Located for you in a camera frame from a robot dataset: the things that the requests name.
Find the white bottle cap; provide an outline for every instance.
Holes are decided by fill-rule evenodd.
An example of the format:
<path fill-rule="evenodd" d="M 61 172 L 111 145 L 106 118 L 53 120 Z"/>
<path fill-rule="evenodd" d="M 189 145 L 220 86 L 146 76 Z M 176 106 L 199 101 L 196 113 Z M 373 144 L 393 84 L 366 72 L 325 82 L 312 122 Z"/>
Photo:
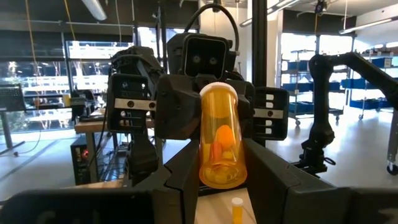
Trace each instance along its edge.
<path fill-rule="evenodd" d="M 243 200 L 241 198 L 232 198 L 232 204 L 234 206 L 242 206 L 243 205 Z"/>
<path fill-rule="evenodd" d="M 223 83 L 223 82 L 213 82 L 213 83 L 207 84 L 205 87 L 203 87 L 203 89 L 200 90 L 199 94 L 200 94 L 200 96 L 203 96 L 207 91 L 211 90 L 212 88 L 217 88 L 217 87 L 229 89 L 233 93 L 235 98 L 238 99 L 238 94 L 236 93 L 236 90 L 230 84 Z"/>

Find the ceiling light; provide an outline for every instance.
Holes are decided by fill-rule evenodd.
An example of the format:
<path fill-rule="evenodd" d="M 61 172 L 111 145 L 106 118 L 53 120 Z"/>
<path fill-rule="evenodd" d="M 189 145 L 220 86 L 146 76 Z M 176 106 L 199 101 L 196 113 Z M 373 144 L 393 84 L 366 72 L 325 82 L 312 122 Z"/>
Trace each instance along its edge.
<path fill-rule="evenodd" d="M 276 7 L 285 6 L 286 4 L 291 3 L 292 1 L 293 1 L 293 0 L 285 0 L 285 1 L 282 1 L 282 2 L 280 2 L 280 3 L 278 3 L 278 4 L 276 4 Z"/>
<path fill-rule="evenodd" d="M 340 34 L 348 34 L 350 32 L 354 32 L 354 31 L 357 31 L 357 30 L 360 30 L 360 29 L 364 29 L 364 28 L 371 27 L 371 26 L 376 26 L 376 25 L 379 25 L 379 24 L 384 24 L 384 23 L 387 23 L 387 22 L 395 21 L 395 20 L 398 20 L 398 16 L 394 16 L 392 18 L 383 19 L 383 20 L 380 20 L 380 21 L 371 22 L 371 23 L 368 23 L 368 24 L 364 24 L 364 25 L 352 27 L 352 28 L 349 28 L 349 29 L 341 30 Z"/>
<path fill-rule="evenodd" d="M 398 42 L 391 42 L 386 44 L 386 47 L 390 48 L 390 47 L 398 47 Z"/>
<path fill-rule="evenodd" d="M 252 23 L 252 18 L 245 20 L 244 22 L 242 22 L 240 24 L 241 27 L 247 27 L 248 25 L 250 25 Z"/>
<path fill-rule="evenodd" d="M 373 48 L 374 48 L 374 49 L 380 49 L 380 48 L 382 48 L 382 47 L 384 47 L 384 45 L 382 45 L 382 44 L 376 44 Z"/>
<path fill-rule="evenodd" d="M 295 4 L 296 2 L 299 2 L 299 1 L 301 1 L 301 0 L 285 0 L 285 1 L 282 1 L 280 3 L 277 3 L 277 4 L 271 6 L 270 8 L 267 9 L 267 15 L 270 15 L 270 14 L 272 14 L 274 12 L 281 11 L 282 9 L 284 9 L 286 7 L 289 7 L 289 6 Z M 252 22 L 253 22 L 253 19 L 250 18 L 250 19 L 247 19 L 247 20 L 243 21 L 239 26 L 240 27 L 247 27 L 248 25 L 252 24 Z"/>
<path fill-rule="evenodd" d="M 98 0 L 82 0 L 93 17 L 99 21 L 106 19 L 106 14 Z"/>

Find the black robotic arm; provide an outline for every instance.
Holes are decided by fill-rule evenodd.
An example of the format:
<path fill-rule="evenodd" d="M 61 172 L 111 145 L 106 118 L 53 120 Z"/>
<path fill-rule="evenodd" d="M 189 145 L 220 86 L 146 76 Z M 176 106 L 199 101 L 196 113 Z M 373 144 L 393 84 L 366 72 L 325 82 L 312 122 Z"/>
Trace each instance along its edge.
<path fill-rule="evenodd" d="M 296 167 L 310 174 L 326 172 L 327 167 L 323 161 L 335 164 L 331 159 L 325 158 L 323 148 L 335 138 L 328 120 L 329 78 L 333 73 L 333 67 L 338 65 L 346 65 L 358 72 L 366 81 L 383 92 L 394 109 L 398 109 L 398 82 L 360 54 L 348 52 L 341 55 L 315 55 L 312 57 L 309 67 L 314 84 L 314 123 L 309 139 L 302 143 L 304 152 L 300 155 L 300 161 L 294 163 Z"/>

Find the black cable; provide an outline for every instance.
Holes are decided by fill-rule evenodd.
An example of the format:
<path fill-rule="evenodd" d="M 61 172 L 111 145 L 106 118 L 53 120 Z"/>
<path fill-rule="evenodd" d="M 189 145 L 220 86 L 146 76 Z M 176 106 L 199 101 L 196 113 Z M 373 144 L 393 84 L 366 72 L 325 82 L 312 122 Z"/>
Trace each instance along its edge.
<path fill-rule="evenodd" d="M 241 81 L 244 81 L 244 78 L 243 78 L 242 75 L 239 74 L 238 72 L 229 72 L 229 71 L 226 71 L 226 73 L 227 73 L 227 77 L 226 77 L 226 78 L 229 78 L 229 79 L 232 79 L 232 80 L 241 80 Z"/>
<path fill-rule="evenodd" d="M 193 23 L 198 19 L 199 15 L 201 13 L 203 13 L 206 9 L 219 9 L 219 10 L 223 11 L 223 13 L 226 15 L 226 17 L 228 17 L 229 21 L 231 22 L 232 28 L 234 29 L 235 51 L 239 51 L 239 32 L 238 32 L 238 27 L 237 27 L 237 25 L 235 23 L 234 17 L 222 5 L 211 3 L 211 4 L 207 4 L 207 5 L 203 6 L 203 7 L 201 7 L 191 17 L 191 20 L 189 21 L 188 25 L 186 26 L 184 32 L 188 32 L 191 29 L 191 26 L 193 25 Z"/>

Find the floor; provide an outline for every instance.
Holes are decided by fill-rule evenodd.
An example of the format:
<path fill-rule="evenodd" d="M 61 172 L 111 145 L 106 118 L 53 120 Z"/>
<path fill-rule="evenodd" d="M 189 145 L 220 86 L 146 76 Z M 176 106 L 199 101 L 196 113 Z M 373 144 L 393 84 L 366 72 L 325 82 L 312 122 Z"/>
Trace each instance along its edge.
<path fill-rule="evenodd" d="M 362 121 L 359 111 L 347 109 L 340 122 L 330 121 L 336 138 L 325 149 L 326 156 L 337 162 L 320 177 L 337 186 L 398 187 L 398 176 L 386 171 L 387 144 L 392 114 L 367 111 Z M 312 119 L 302 119 L 300 127 L 289 122 L 285 141 L 268 141 L 267 147 L 288 161 L 297 161 L 301 142 L 307 140 Z M 27 141 L 12 153 L 0 157 L 0 200 L 27 189 L 60 188 L 75 185 L 70 144 L 78 137 L 73 130 L 42 132 L 37 147 L 31 150 L 38 133 L 13 135 L 14 142 Z M 167 141 L 164 161 L 169 160 L 187 141 Z M 4 149 L 0 136 L 0 149 Z"/>

